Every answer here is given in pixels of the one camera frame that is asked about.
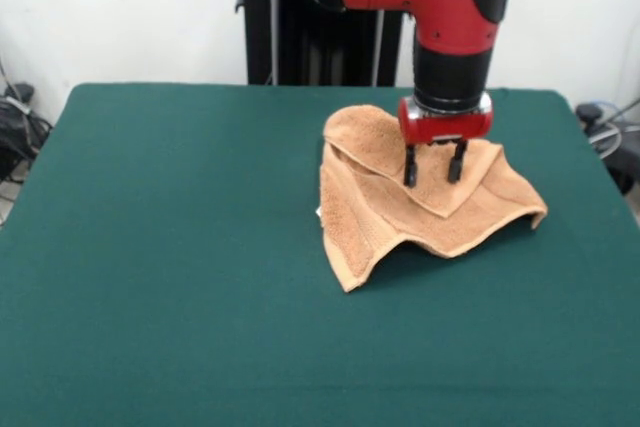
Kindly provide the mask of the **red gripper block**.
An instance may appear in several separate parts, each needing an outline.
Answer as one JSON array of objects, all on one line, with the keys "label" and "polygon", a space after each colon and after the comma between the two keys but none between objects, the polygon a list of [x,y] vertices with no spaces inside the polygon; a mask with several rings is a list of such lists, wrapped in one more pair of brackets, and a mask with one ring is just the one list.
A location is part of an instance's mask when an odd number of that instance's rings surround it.
[{"label": "red gripper block", "polygon": [[405,141],[405,166],[403,184],[415,187],[418,177],[416,146],[438,142],[456,141],[450,159],[447,180],[458,182],[461,178],[464,156],[469,139],[484,137],[493,123],[493,102],[481,98],[478,106],[465,113],[436,113],[421,108],[414,98],[401,98],[398,120]]}]

